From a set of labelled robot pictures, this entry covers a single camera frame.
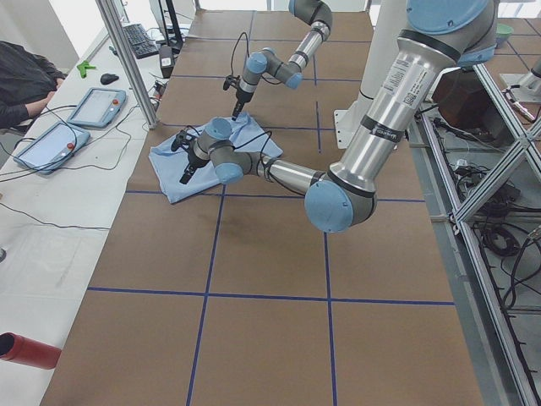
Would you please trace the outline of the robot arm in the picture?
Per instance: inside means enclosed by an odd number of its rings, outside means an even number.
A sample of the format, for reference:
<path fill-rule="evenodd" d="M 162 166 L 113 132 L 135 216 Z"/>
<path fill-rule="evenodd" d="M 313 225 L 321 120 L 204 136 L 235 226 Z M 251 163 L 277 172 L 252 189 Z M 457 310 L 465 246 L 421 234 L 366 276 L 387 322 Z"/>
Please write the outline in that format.
<path fill-rule="evenodd" d="M 406 21 L 396 38 L 397 55 L 342 158 L 326 171 L 243 152 L 231 142 L 230 121 L 214 118 L 200 134 L 175 136 L 173 150 L 185 151 L 189 160 L 181 183 L 212 164 L 222 184 L 254 175 L 302 195 L 307 217 L 323 232 L 366 221 L 377 206 L 374 181 L 440 72 L 493 56 L 497 11 L 495 1 L 407 2 L 400 9 Z"/>
<path fill-rule="evenodd" d="M 328 40 L 333 17 L 324 1 L 290 1 L 289 12 L 310 26 L 310 31 L 287 61 L 282 61 L 276 52 L 265 47 L 252 52 L 239 76 L 227 76 L 223 89 L 236 89 L 237 102 L 232 112 L 236 121 L 245 104 L 251 102 L 264 74 L 270 75 L 290 89 L 297 89 L 303 80 L 303 70 L 309 64 L 318 47 Z"/>

